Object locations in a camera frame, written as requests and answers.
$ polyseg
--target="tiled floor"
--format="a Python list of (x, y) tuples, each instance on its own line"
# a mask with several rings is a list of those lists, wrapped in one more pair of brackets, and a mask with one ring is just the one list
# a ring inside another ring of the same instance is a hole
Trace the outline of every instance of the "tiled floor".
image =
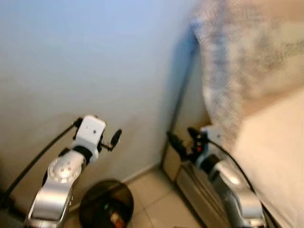
[[(161, 170), (153, 170), (128, 186), (134, 198), (128, 228), (201, 227)], [(80, 228), (77, 216), (71, 216), (65, 228)]]

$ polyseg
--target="black cable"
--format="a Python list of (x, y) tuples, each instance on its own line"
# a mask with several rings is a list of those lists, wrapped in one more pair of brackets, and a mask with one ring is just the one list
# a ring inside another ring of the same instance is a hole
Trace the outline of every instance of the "black cable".
[(3, 193), (0, 200), (0, 209), (3, 204), (6, 202), (7, 198), (11, 192), (15, 189), (18, 183), (24, 178), (28, 171), (36, 164), (36, 162), (66, 133), (68, 133), (74, 126), (79, 127), (81, 124), (82, 118), (78, 118), (74, 123), (72, 123), (68, 128), (66, 128), (60, 135), (53, 139), (28, 165), (25, 169), (19, 174), (19, 176), (14, 180), (14, 182), (9, 186), (9, 188)]
[[(230, 153), (228, 153), (223, 147), (221, 147), (220, 145), (218, 145), (217, 143), (213, 142), (212, 140), (208, 139), (208, 142), (215, 145), (216, 147), (218, 147), (224, 154), (226, 154), (234, 163), (235, 165), (238, 167), (238, 169), (241, 171), (241, 173), (243, 174), (244, 178), (246, 179), (250, 190), (252, 190), (255, 194), (256, 191), (254, 190), (251, 182), (249, 181), (249, 178), (247, 177), (247, 175), (245, 174), (245, 172), (243, 171), (243, 169), (240, 167), (240, 165), (237, 163), (237, 161), (230, 155)], [(268, 211), (268, 209), (264, 206), (264, 204), (261, 202), (262, 204), (262, 208), (263, 211), (268, 215), (269, 219), (271, 220), (272, 224), (278, 228), (277, 222), (275, 221), (275, 219), (272, 217), (272, 215), (270, 214), (270, 212)]]

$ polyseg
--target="black round object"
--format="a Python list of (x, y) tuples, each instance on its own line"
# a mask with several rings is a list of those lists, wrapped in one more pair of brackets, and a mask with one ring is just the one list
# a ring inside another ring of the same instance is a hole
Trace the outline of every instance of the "black round object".
[(115, 228), (111, 220), (119, 217), (126, 227), (133, 209), (133, 196), (128, 187), (117, 180), (106, 180), (85, 194), (79, 207), (79, 220), (83, 228)]

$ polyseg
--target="white bedsheet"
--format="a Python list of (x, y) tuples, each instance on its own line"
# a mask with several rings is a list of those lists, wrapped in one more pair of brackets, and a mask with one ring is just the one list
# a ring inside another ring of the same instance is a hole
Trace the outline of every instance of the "white bedsheet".
[(248, 116), (233, 156), (283, 228), (304, 228), (304, 89)]

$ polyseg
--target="robotic arm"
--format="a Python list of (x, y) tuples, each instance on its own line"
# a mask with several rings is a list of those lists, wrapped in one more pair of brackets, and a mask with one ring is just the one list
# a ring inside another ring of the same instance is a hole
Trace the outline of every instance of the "robotic arm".
[(192, 153), (187, 153), (182, 141), (168, 133), (169, 142), (179, 153), (182, 161), (191, 161), (208, 175), (215, 192), (219, 195), (232, 228), (264, 228), (266, 221), (262, 204), (250, 189), (244, 175), (227, 159), (220, 159), (208, 150), (208, 132), (188, 129), (194, 140)]
[(118, 143), (121, 130), (111, 144), (102, 143), (105, 122), (87, 115), (83, 118), (70, 149), (54, 159), (46, 173), (24, 222), (26, 228), (59, 228), (64, 224), (72, 197), (72, 187), (85, 167), (98, 159), (102, 147), (111, 151)]

